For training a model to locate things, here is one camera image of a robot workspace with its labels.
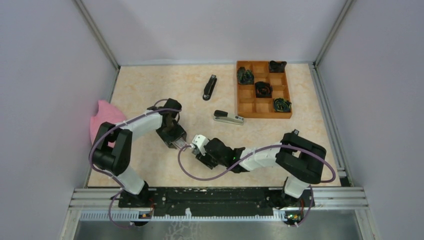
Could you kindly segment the grey silver stapler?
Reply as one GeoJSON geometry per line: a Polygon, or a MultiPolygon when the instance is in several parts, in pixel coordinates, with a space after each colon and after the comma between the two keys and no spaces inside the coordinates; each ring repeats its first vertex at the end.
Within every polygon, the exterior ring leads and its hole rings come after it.
{"type": "Polygon", "coordinates": [[[244,124],[244,118],[235,115],[232,113],[228,113],[222,110],[215,110],[213,113],[213,120],[222,123],[229,123],[242,126],[244,124]]]}

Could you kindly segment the black stapler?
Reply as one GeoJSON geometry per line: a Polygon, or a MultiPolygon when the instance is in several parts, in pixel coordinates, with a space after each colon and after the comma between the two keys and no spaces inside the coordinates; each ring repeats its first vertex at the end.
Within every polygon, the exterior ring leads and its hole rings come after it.
{"type": "Polygon", "coordinates": [[[205,88],[203,90],[203,95],[202,95],[202,99],[204,101],[209,101],[211,99],[212,93],[215,89],[215,85],[217,83],[217,76],[212,74],[207,82],[207,84],[205,85],[205,88]]]}

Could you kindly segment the staple box tray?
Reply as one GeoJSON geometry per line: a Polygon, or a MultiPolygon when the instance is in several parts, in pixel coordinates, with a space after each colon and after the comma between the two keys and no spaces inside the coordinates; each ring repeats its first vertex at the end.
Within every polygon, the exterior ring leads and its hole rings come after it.
{"type": "Polygon", "coordinates": [[[172,144],[177,148],[177,149],[182,149],[183,147],[190,147],[191,144],[187,143],[183,138],[177,139],[175,141],[172,142],[172,144]]]}

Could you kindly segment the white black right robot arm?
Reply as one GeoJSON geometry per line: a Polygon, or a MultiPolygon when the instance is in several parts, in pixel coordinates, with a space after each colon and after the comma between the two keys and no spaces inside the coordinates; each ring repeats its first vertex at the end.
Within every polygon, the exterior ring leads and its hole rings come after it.
{"type": "Polygon", "coordinates": [[[287,206],[295,206],[304,190],[321,181],[327,150],[298,135],[297,130],[285,133],[273,147],[230,148],[218,138],[209,139],[197,134],[191,141],[196,159],[213,169],[223,166],[239,174],[258,168],[281,167],[289,173],[281,199],[287,206]]]}

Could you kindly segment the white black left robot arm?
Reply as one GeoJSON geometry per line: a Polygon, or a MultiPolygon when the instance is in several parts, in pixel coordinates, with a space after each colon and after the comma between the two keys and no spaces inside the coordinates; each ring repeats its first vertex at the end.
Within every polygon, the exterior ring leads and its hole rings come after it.
{"type": "Polygon", "coordinates": [[[179,123],[181,111],[182,105],[168,98],[163,106],[151,106],[129,120],[103,122],[89,153],[92,169],[113,178],[136,206],[146,206],[150,200],[149,185],[130,166],[132,143],[155,131],[168,148],[180,149],[187,139],[187,132],[179,123]]]}

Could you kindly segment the wooden compartment tray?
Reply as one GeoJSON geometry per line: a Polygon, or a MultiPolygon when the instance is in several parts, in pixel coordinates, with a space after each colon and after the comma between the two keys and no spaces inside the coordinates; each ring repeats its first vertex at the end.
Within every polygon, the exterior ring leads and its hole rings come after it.
{"type": "Polygon", "coordinates": [[[236,108],[247,119],[290,119],[292,100],[286,61],[239,60],[236,62],[236,108]]]}

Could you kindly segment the pink cloth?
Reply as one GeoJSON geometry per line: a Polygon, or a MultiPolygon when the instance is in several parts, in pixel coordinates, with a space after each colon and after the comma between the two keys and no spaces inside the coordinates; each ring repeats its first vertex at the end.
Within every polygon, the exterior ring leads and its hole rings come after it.
{"type": "Polygon", "coordinates": [[[117,124],[125,121],[127,118],[122,111],[106,100],[98,100],[97,113],[90,118],[89,134],[91,143],[94,144],[100,125],[104,122],[117,124]]]}

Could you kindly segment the blue green rolled sock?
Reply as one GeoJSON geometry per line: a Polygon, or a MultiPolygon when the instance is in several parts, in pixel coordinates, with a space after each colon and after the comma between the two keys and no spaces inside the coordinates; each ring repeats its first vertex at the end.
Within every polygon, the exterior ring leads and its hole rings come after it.
{"type": "Polygon", "coordinates": [[[273,100],[273,109],[276,113],[290,113],[292,110],[292,103],[284,98],[275,98],[273,100]]]}

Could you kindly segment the green camouflage rolled sock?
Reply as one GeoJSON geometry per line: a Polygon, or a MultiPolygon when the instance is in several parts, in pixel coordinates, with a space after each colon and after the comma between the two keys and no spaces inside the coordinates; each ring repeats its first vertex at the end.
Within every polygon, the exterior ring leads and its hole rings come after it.
{"type": "Polygon", "coordinates": [[[240,67],[236,73],[237,82],[240,85],[253,85],[254,84],[254,75],[250,69],[245,67],[240,67]]]}

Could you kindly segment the dark rolled sock back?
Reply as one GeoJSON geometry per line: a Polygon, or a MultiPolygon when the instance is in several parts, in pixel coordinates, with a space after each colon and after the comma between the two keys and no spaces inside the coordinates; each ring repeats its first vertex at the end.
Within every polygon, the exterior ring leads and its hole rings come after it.
{"type": "Polygon", "coordinates": [[[287,64],[286,61],[271,60],[268,62],[268,71],[270,73],[284,73],[287,64]]]}

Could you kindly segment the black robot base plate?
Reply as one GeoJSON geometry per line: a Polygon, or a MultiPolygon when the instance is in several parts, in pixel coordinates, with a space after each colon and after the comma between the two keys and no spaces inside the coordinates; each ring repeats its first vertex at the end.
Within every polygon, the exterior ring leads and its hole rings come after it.
{"type": "Polygon", "coordinates": [[[151,187],[140,195],[123,191],[119,208],[147,208],[141,219],[187,217],[204,220],[247,220],[275,217],[288,226],[300,224],[315,206],[310,188],[299,198],[282,187],[151,187]]]}

